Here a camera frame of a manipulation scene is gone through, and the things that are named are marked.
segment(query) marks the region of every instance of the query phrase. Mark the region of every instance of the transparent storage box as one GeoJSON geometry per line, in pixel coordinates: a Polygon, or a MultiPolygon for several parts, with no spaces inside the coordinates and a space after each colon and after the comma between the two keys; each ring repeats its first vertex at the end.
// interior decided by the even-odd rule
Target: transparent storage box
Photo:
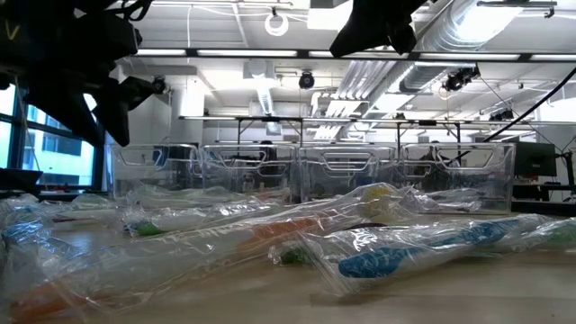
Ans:
{"type": "Polygon", "coordinates": [[[402,147],[399,170],[405,185],[451,205],[450,212],[507,214],[515,152],[511,143],[412,144],[402,147]]]}
{"type": "Polygon", "coordinates": [[[348,194],[361,185],[397,184],[397,149],[310,147],[298,153],[303,202],[348,194]]]}
{"type": "Polygon", "coordinates": [[[106,150],[108,192],[114,197],[122,197],[140,184],[168,190],[202,188],[202,169],[194,145],[111,145],[106,150]]]}
{"type": "Polygon", "coordinates": [[[204,189],[249,194],[296,186],[296,148],[283,145],[206,145],[201,149],[204,189]]]}

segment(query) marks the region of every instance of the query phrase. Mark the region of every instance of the person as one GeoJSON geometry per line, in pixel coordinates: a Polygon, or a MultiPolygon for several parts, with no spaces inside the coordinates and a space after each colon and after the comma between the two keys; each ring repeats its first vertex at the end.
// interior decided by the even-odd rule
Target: person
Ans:
{"type": "Polygon", "coordinates": [[[281,184],[282,171],[280,167],[274,162],[278,160],[276,148],[272,148],[272,141],[263,140],[260,142],[260,162],[262,163],[258,175],[259,183],[264,183],[265,188],[277,187],[281,184]]]}
{"type": "Polygon", "coordinates": [[[415,174],[425,176],[422,179],[422,189],[427,192],[436,192],[450,188],[450,175],[445,171],[447,167],[459,167],[460,164],[456,159],[451,159],[440,154],[438,148],[430,146],[428,153],[419,159],[420,161],[430,161],[430,167],[419,166],[415,174]]]}

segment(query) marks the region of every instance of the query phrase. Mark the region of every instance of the window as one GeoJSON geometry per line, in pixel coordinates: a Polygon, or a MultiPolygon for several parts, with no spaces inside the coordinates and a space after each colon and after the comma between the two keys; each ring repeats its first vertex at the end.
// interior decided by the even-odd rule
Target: window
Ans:
{"type": "Polygon", "coordinates": [[[10,116],[14,114],[15,89],[15,86],[10,85],[6,90],[0,91],[0,113],[10,116]]]}
{"type": "MultiPolygon", "coordinates": [[[[0,91],[0,167],[40,170],[44,174],[38,185],[95,185],[100,189],[102,177],[93,176],[93,168],[100,172],[102,151],[96,154],[94,147],[44,111],[32,105],[21,108],[16,96],[14,86],[0,91]],[[29,121],[28,130],[21,126],[22,114],[29,121]]],[[[88,99],[94,108],[94,100],[88,99]]]]}
{"type": "Polygon", "coordinates": [[[82,142],[77,139],[67,139],[46,133],[42,139],[42,150],[81,157],[82,142]]]}
{"type": "Polygon", "coordinates": [[[10,134],[12,125],[0,122],[0,167],[8,166],[8,153],[10,150],[10,134]]]}
{"type": "Polygon", "coordinates": [[[26,141],[24,142],[24,157],[22,158],[22,168],[24,170],[34,170],[35,162],[32,150],[34,149],[34,143],[36,142],[36,134],[29,131],[26,134],[26,141]]]}
{"type": "MultiPolygon", "coordinates": [[[[90,144],[80,140],[59,136],[42,130],[30,130],[34,152],[40,170],[44,175],[40,185],[91,185],[92,166],[95,150],[90,144]]],[[[33,157],[26,160],[26,149],[22,159],[22,168],[38,170],[33,157]]]]}

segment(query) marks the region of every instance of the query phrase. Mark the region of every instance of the desk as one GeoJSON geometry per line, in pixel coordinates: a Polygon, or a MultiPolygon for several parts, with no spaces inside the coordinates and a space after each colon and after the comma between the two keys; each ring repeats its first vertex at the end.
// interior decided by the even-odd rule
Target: desk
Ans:
{"type": "Polygon", "coordinates": [[[542,202],[550,201],[550,192],[576,191],[576,185],[561,184],[514,184],[513,196],[516,199],[537,199],[542,202]]]}
{"type": "MultiPolygon", "coordinates": [[[[63,229],[55,234],[82,248],[127,239],[87,225],[63,229]]],[[[89,319],[95,324],[572,324],[576,318],[574,273],[573,253],[467,257],[339,300],[322,292],[320,275],[309,268],[278,267],[263,260],[195,286],[180,287],[179,292],[145,307],[112,318],[90,314],[89,319]]]]}

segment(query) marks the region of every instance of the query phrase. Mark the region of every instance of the security camera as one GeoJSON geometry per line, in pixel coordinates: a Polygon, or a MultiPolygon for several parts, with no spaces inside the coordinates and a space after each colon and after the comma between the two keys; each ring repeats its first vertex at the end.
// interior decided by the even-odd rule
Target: security camera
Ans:
{"type": "Polygon", "coordinates": [[[166,85],[166,78],[164,76],[154,76],[152,86],[154,86],[154,93],[156,95],[163,95],[168,91],[168,86],[166,85]]]}
{"type": "Polygon", "coordinates": [[[302,76],[300,77],[300,89],[308,90],[314,87],[314,76],[312,76],[312,72],[304,71],[302,72],[302,76]]]}

